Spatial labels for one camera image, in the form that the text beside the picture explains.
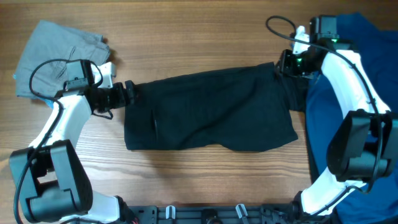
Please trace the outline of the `black shorts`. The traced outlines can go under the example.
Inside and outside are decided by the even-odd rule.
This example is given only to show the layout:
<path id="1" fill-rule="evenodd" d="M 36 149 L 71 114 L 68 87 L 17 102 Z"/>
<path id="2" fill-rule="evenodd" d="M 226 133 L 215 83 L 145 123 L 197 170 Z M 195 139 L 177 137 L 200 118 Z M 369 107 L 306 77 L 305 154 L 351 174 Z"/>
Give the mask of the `black shorts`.
<path id="1" fill-rule="evenodd" d="M 273 63 L 141 83 L 134 92 L 124 119 L 129 150 L 220 144 L 263 152 L 297 139 Z"/>

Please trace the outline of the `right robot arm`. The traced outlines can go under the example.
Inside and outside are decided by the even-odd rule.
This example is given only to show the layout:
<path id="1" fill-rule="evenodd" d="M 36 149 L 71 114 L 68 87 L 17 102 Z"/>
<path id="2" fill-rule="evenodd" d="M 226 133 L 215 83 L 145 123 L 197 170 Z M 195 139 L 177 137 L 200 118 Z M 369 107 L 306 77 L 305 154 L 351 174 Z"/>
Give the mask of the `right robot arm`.
<path id="1" fill-rule="evenodd" d="M 352 43 L 295 39 L 277 64 L 285 77 L 315 72 L 331 84 L 342 122 L 328 142 L 325 170 L 295 199 L 295 211 L 307 219 L 329 215 L 352 192 L 370 193 L 397 161 L 397 115 L 380 99 Z"/>

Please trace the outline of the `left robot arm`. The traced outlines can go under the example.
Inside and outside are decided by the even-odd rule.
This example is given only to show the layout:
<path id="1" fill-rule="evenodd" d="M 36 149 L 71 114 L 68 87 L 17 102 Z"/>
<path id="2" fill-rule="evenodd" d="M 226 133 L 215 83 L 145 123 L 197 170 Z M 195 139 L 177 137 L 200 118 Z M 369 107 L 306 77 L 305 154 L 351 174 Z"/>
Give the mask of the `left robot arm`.
<path id="1" fill-rule="evenodd" d="M 16 222 L 24 217 L 30 223 L 139 223 L 121 197 L 93 191 L 75 151 L 94 111 L 109 112 L 134 100 L 133 82 L 60 90 L 53 100 L 53 112 L 42 132 L 9 159 L 16 185 Z"/>

